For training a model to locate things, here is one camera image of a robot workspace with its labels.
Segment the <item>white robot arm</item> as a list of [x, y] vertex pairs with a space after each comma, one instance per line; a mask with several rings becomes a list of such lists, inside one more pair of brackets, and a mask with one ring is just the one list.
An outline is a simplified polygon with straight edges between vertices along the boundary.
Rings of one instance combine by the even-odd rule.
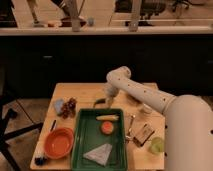
[[213, 171], [213, 111], [202, 98], [175, 96], [130, 79], [122, 66], [107, 76], [108, 97], [123, 90], [165, 117], [165, 171]]

